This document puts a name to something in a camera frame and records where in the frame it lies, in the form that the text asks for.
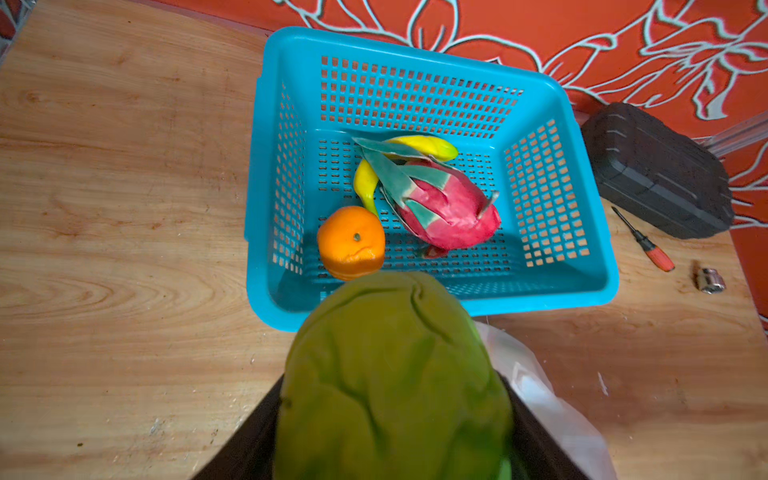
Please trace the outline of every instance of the orange fruit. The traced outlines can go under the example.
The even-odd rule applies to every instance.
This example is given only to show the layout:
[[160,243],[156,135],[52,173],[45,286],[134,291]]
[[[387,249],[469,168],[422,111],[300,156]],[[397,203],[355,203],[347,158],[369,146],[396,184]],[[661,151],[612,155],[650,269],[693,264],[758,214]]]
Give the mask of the orange fruit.
[[363,207],[339,208],[317,230],[317,249],[328,273],[349,281],[381,270],[384,228]]

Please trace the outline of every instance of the white plastic bag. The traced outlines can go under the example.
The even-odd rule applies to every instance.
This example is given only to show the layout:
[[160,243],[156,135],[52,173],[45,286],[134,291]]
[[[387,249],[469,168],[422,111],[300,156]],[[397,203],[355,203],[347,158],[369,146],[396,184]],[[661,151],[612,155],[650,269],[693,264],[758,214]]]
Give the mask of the white plastic bag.
[[568,457],[592,480],[617,480],[602,435],[554,394],[533,352],[500,329],[480,322],[475,325],[493,368],[507,378],[512,390]]

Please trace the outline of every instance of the banana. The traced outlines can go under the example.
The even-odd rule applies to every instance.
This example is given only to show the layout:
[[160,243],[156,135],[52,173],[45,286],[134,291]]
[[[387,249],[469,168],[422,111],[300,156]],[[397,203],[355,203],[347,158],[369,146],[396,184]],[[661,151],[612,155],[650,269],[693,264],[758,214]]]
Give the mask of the banana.
[[439,161],[451,161],[458,156],[458,149],[449,142],[438,137],[427,135],[406,135],[387,140],[390,144],[403,144],[413,147],[424,155],[432,155]]
[[379,212],[376,210],[376,204],[373,201],[373,193],[376,191],[376,185],[379,184],[379,177],[376,176],[376,172],[373,171],[368,161],[360,161],[353,183],[355,193],[362,200],[362,205],[378,218]]
[[[437,137],[428,137],[426,135],[406,135],[404,137],[390,138],[387,142],[392,144],[408,145],[415,148],[424,155],[431,155],[438,161],[446,162],[451,161],[458,156],[458,150],[449,142]],[[379,184],[379,177],[376,176],[376,172],[368,163],[368,161],[360,161],[360,165],[355,172],[355,180],[353,182],[355,187],[355,193],[362,205],[370,211],[372,214],[379,216],[379,212],[376,210],[376,204],[373,201],[373,194],[376,192],[376,185]]]

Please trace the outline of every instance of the blue plastic basket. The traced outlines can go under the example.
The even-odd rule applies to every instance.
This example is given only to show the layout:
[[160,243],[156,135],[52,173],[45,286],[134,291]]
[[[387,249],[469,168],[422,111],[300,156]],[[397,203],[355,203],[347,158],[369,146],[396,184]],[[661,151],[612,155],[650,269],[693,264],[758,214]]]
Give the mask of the blue plastic basket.
[[551,78],[308,28],[266,43],[253,114],[245,235],[247,289],[268,325],[296,331],[341,282],[319,261],[316,233],[359,204],[352,136],[445,138],[452,165],[487,194],[502,227],[448,258],[414,256],[421,240],[386,202],[386,270],[431,273],[473,316],[611,301],[618,269],[581,132]]

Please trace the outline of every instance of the wood grain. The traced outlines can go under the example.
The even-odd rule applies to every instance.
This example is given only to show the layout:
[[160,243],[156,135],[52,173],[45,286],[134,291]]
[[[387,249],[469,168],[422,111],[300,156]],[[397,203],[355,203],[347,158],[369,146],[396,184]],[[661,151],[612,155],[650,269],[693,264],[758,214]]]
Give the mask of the wood grain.
[[[0,68],[0,477],[188,478],[282,372],[293,337],[245,294],[264,41],[118,0],[38,4]],[[613,303],[488,321],[621,478],[768,478],[768,349],[730,237],[636,220],[665,274],[608,218]],[[694,261],[728,290],[697,292]]]

